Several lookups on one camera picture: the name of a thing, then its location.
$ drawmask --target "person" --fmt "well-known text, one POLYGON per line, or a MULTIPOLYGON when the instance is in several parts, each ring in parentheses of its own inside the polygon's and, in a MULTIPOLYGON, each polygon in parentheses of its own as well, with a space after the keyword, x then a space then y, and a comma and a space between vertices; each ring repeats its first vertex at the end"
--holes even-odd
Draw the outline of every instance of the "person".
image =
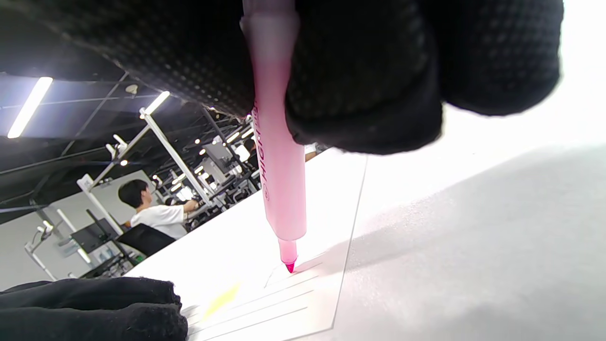
POLYGON ((259 169, 259 160, 257 159, 257 144, 251 138, 244 141, 244 147, 250 153, 250 156, 246 160, 246 162, 251 166, 251 168, 256 171, 259 169))
POLYGON ((136 210, 130 219, 130 225, 145 224, 169 237, 179 239, 187 234, 183 222, 189 212, 195 211, 199 205, 190 200, 183 205, 152 206, 152 193, 149 185, 143 180, 129 181, 118 189, 120 200, 136 210))

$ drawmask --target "white t-shirt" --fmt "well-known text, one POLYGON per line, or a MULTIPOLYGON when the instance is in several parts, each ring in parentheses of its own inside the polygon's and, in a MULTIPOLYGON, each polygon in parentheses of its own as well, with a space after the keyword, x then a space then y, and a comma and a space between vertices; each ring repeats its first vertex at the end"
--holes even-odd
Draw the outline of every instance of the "white t-shirt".
POLYGON ((316 151, 316 144, 306 144, 305 145, 305 154, 313 153, 316 151))
POLYGON ((187 231, 183 227, 184 218, 183 205, 158 205, 146 208, 135 214, 130 219, 130 226, 135 227, 137 224, 145 224, 163 232, 169 237, 179 239, 187 234, 187 231))

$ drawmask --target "black fabric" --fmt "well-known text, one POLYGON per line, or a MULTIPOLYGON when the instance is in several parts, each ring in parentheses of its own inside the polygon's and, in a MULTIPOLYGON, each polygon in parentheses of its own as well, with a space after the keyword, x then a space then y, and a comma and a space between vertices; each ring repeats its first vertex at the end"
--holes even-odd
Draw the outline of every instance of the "black fabric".
MULTIPOLYGON (((133 76, 244 116, 255 92, 241 0, 0 0, 133 76)), ((285 103, 296 141, 355 152, 440 136, 442 103, 522 112, 559 79, 562 0, 298 0, 285 103)))
POLYGON ((118 237, 116 241, 135 248, 149 257, 174 243, 175 239, 145 224, 138 224, 118 237))
POLYGON ((2 341, 184 341, 173 284, 150 279, 67 279, 0 292, 2 341))
POLYGON ((135 303, 120 310, 0 309, 2 341, 184 341, 176 306, 135 303))

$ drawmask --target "white wall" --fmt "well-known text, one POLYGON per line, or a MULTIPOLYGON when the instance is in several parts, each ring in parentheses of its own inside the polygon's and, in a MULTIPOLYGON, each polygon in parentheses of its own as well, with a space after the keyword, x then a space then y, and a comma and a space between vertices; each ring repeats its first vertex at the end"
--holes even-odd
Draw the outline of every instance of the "white wall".
MULTIPOLYGON (((96 187, 93 189, 93 193, 97 199, 119 223, 129 220, 135 213, 133 208, 122 203, 118 198, 118 187, 133 179, 142 179, 150 182, 146 174, 143 171, 139 171, 115 179, 106 187, 96 187)), ((84 193, 78 193, 56 201, 44 209, 54 224, 61 221, 59 215, 56 213, 57 208, 66 214, 67 218, 70 219, 77 229, 84 228, 93 223, 93 220, 86 213, 86 209, 91 210, 97 218, 103 218, 99 210, 84 193)), ((28 240, 32 240, 36 227, 41 224, 42 220, 38 215, 30 213, 0 225, 0 290, 21 283, 49 280, 44 271, 30 259, 23 248, 28 240)), ((70 234, 70 230, 65 224, 59 225, 57 229, 65 236, 70 234)), ((70 272, 74 273, 74 275, 81 275, 90 269, 78 254, 63 258, 53 246, 56 241, 58 241, 58 238, 53 235, 36 250, 36 255, 42 259, 53 275, 59 279, 63 279, 67 278, 70 272)))

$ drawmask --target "black ceiling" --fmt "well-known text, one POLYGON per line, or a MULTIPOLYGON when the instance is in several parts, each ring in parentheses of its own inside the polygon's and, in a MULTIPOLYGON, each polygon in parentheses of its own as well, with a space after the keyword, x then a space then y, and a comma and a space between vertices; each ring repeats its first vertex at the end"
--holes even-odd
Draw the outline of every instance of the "black ceiling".
MULTIPOLYGON (((45 28, 16 13, 0 11, 0 212, 30 205, 30 199, 48 204, 79 191, 76 180, 93 178, 107 167, 106 143, 113 134, 130 141, 145 126, 138 111, 158 95, 130 79, 120 68, 100 56, 65 44, 45 28), (37 77, 61 75, 49 88, 42 104, 19 138, 6 138, 21 105, 37 77), (137 94, 125 91, 137 84, 137 94)), ((215 116, 225 132, 238 127, 233 118, 215 116)), ((173 147, 189 164, 202 157, 200 146, 216 133, 201 108, 169 98, 153 114, 173 147)), ((108 175, 118 178, 144 170, 149 175, 175 168, 152 132, 127 156, 126 167, 108 175)), ((0 213, 0 223, 31 212, 0 213)))

